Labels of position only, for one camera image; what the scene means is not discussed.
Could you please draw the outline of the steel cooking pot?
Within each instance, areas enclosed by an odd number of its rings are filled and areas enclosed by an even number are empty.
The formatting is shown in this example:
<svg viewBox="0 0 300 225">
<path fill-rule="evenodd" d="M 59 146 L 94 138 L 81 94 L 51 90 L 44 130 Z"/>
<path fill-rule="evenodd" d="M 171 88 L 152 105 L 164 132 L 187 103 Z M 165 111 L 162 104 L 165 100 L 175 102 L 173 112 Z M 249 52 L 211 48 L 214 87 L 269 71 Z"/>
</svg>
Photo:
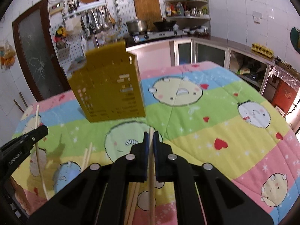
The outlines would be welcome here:
<svg viewBox="0 0 300 225">
<path fill-rule="evenodd" d="M 148 25 L 145 20 L 133 19 L 126 22 L 128 32 L 130 34 L 143 33 L 148 30 Z"/>
</svg>

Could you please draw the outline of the white wall socket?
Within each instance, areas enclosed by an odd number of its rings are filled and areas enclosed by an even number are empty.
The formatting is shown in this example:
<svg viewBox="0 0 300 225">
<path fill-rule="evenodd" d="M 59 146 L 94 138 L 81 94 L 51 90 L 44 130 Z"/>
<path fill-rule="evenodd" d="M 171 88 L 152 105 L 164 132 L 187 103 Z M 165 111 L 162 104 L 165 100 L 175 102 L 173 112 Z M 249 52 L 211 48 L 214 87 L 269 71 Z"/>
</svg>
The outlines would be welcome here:
<svg viewBox="0 0 300 225">
<path fill-rule="evenodd" d="M 253 22 L 256 24 L 260 24 L 262 20 L 262 14 L 260 12 L 253 11 L 252 16 L 253 16 Z"/>
</svg>

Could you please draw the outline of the pink kitchen cabinet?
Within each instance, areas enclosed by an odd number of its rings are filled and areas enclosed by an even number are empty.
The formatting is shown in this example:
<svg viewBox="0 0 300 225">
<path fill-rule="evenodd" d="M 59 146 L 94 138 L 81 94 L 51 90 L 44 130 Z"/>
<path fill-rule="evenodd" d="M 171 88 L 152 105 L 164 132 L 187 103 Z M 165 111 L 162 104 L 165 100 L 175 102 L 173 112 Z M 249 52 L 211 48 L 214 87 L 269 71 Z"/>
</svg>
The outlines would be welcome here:
<svg viewBox="0 0 300 225">
<path fill-rule="evenodd" d="M 134 41 L 125 38 L 126 49 L 137 55 L 140 71 L 196 62 L 211 61 L 229 69 L 264 93 L 272 59 L 259 55 L 251 47 L 217 37 L 180 36 Z"/>
</svg>

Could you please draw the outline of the orange bag on wall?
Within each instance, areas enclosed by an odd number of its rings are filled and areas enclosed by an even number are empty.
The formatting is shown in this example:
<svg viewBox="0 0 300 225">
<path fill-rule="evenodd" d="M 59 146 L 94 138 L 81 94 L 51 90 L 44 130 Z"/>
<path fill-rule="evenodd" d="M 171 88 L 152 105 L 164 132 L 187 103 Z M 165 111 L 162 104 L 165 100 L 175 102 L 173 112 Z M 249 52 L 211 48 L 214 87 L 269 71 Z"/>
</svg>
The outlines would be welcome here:
<svg viewBox="0 0 300 225">
<path fill-rule="evenodd" d="M 16 59 L 16 51 L 8 41 L 1 46 L 1 69 L 8 69 L 14 65 Z"/>
</svg>

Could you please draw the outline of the yellow egg tray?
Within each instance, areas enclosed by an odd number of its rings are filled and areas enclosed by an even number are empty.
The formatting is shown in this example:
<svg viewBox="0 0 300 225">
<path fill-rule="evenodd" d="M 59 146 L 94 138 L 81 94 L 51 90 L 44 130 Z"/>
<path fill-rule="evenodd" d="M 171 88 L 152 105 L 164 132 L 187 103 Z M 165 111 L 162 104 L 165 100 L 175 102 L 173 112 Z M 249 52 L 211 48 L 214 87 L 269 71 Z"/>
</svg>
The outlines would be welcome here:
<svg viewBox="0 0 300 225">
<path fill-rule="evenodd" d="M 259 44 L 259 43 L 253 43 L 251 46 L 251 49 L 257 53 L 260 53 L 264 55 L 265 57 L 268 57 L 272 59 L 274 57 L 274 51 Z"/>
</svg>

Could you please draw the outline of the hanging utensil rack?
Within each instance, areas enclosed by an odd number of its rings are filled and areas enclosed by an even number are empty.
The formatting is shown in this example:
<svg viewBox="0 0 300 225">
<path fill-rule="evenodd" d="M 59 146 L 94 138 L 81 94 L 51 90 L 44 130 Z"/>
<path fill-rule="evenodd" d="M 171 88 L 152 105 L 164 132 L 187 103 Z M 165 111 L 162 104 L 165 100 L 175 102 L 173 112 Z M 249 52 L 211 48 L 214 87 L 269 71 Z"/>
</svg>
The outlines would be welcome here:
<svg viewBox="0 0 300 225">
<path fill-rule="evenodd" d="M 74 18 L 79 19 L 81 34 L 85 39 L 90 39 L 96 34 L 109 31 L 116 24 L 110 15 L 107 2 L 104 1 L 95 1 L 82 5 L 73 12 L 64 15 L 63 22 L 65 26 L 67 27 L 67 23 Z"/>
</svg>

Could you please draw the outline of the colourful cartoon quilt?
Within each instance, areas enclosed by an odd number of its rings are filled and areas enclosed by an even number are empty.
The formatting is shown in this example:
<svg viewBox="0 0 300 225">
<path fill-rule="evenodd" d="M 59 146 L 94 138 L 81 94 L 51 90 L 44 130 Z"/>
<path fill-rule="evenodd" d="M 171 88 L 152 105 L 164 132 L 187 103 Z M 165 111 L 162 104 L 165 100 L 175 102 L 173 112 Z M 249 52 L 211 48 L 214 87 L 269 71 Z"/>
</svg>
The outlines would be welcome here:
<svg viewBox="0 0 300 225">
<path fill-rule="evenodd" d="M 205 61 L 141 75 L 145 116 L 89 122 L 73 91 L 27 108 L 15 137 L 40 124 L 39 142 L 48 195 L 58 193 L 90 163 L 108 165 L 130 152 L 154 128 L 172 151 L 195 165 L 211 163 L 279 224 L 299 197 L 299 141 L 285 119 L 253 87 Z M 36 152 L 13 174 L 33 210 L 46 202 Z"/>
</svg>

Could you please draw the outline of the corner metal shelf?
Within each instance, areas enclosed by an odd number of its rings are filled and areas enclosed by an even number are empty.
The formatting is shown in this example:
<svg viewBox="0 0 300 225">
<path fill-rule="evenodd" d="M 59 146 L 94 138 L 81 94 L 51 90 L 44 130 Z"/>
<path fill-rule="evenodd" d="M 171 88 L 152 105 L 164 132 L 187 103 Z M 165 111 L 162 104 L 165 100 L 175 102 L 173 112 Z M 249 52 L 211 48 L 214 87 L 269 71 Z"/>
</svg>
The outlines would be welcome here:
<svg viewBox="0 0 300 225">
<path fill-rule="evenodd" d="M 208 37 L 211 33 L 211 16 L 208 0 L 164 0 L 163 20 L 168 31 Z"/>
</svg>

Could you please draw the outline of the green round wall object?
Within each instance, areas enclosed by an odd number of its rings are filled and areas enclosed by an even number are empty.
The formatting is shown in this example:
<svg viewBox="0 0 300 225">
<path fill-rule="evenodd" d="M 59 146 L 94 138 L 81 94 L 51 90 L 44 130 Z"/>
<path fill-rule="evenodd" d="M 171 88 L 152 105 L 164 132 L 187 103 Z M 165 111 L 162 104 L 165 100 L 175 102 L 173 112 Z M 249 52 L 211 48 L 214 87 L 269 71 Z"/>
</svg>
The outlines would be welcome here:
<svg viewBox="0 0 300 225">
<path fill-rule="evenodd" d="M 300 33 L 296 27 L 293 27 L 290 31 L 290 41 L 297 53 L 300 53 Z"/>
</svg>

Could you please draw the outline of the yellow perforated utensil holder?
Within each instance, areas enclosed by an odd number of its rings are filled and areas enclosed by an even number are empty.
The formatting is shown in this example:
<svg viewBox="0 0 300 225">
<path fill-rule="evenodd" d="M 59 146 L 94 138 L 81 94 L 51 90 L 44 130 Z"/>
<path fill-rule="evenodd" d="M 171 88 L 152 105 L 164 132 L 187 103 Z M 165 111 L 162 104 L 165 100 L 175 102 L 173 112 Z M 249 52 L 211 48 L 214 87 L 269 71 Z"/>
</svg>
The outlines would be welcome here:
<svg viewBox="0 0 300 225">
<path fill-rule="evenodd" d="M 67 78 L 89 122 L 146 115 L 137 58 L 124 41 L 87 51 Z"/>
</svg>

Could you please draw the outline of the steel gas stove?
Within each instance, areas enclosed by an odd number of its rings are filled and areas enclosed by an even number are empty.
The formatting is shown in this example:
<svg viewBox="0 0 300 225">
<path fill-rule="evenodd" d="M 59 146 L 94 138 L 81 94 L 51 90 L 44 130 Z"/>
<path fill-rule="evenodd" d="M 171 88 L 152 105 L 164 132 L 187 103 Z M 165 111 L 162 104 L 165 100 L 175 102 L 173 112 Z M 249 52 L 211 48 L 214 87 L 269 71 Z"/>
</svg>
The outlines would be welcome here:
<svg viewBox="0 0 300 225">
<path fill-rule="evenodd" d="M 165 39 L 171 37 L 182 37 L 187 35 L 184 31 L 148 31 L 143 34 L 137 34 L 133 36 L 133 40 L 135 43 L 158 40 L 158 39 Z"/>
</svg>

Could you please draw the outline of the dark brown glass door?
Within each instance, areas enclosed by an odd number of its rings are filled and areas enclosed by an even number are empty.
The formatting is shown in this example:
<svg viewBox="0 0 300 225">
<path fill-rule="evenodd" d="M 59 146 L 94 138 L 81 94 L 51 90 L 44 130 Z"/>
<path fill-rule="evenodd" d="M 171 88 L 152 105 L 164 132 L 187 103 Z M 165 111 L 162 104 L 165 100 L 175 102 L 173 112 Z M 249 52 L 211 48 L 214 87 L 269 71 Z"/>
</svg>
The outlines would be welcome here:
<svg viewBox="0 0 300 225">
<path fill-rule="evenodd" d="M 24 78 L 36 101 L 70 90 L 50 36 L 48 0 L 41 0 L 13 23 L 13 37 Z"/>
</svg>

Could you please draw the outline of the red box under counter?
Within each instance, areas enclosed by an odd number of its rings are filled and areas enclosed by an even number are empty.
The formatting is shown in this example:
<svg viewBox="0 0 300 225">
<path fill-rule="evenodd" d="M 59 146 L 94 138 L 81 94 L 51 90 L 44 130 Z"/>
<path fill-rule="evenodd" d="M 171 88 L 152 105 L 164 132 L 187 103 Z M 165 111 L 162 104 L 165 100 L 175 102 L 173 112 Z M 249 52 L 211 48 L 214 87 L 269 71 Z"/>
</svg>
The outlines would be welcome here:
<svg viewBox="0 0 300 225">
<path fill-rule="evenodd" d="M 283 117 L 285 117 L 296 99 L 296 96 L 297 91 L 283 80 L 279 79 L 271 104 Z"/>
</svg>

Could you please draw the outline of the rectangular wooden cutting board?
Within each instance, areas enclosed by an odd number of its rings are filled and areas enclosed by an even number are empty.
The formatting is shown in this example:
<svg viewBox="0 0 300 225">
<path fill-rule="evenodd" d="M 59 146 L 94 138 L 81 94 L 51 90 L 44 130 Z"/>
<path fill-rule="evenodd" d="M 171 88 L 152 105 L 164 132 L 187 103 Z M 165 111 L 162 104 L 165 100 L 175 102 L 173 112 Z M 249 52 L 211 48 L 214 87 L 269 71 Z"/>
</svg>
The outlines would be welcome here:
<svg viewBox="0 0 300 225">
<path fill-rule="evenodd" d="M 138 19 L 144 20 L 148 28 L 155 27 L 154 22 L 162 21 L 159 0 L 133 0 Z"/>
</svg>

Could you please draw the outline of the white soap bottle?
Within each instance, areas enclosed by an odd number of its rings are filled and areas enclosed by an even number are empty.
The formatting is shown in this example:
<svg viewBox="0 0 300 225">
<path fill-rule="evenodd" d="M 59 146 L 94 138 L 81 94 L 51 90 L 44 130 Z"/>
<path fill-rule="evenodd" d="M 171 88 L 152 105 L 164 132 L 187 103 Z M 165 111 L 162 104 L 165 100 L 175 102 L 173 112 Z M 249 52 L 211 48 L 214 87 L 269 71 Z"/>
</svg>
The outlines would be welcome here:
<svg viewBox="0 0 300 225">
<path fill-rule="evenodd" d="M 81 36 L 80 45 L 81 45 L 81 49 L 82 49 L 83 55 L 85 56 L 86 55 L 86 51 L 87 51 L 87 41 L 86 41 L 86 39 L 83 36 Z"/>
</svg>

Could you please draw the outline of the black wok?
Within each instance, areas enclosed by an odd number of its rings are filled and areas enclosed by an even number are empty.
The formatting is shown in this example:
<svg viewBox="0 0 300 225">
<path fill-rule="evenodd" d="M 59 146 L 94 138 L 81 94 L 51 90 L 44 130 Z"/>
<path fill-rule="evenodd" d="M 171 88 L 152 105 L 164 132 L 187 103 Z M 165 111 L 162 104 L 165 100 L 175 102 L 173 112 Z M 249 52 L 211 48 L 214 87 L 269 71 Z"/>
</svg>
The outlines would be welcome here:
<svg viewBox="0 0 300 225">
<path fill-rule="evenodd" d="M 173 31 L 175 24 L 176 24 L 175 20 L 153 22 L 153 25 L 156 27 L 157 31 L 159 32 Z"/>
</svg>

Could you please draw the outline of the long wooden chopstick at left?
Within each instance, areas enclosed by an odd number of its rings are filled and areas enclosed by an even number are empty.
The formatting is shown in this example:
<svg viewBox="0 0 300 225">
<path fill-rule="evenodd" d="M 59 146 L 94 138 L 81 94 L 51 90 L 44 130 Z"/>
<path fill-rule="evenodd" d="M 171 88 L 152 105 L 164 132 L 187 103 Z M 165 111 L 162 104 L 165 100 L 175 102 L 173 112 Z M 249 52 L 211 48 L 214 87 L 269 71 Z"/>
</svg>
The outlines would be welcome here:
<svg viewBox="0 0 300 225">
<path fill-rule="evenodd" d="M 37 105 L 37 107 L 36 107 L 36 117 L 35 117 L 35 129 L 37 129 L 39 127 L 39 109 L 40 109 L 40 106 Z M 41 166 L 41 163 L 40 163 L 39 143 L 36 142 L 35 146 L 36 146 L 37 166 L 38 166 L 39 175 L 40 175 L 41 182 L 42 182 L 42 188 L 43 188 L 43 191 L 45 193 L 46 200 L 48 201 L 50 197 L 49 197 L 47 189 L 46 189 L 45 180 L 44 180 L 43 171 L 42 171 L 42 166 Z"/>
</svg>

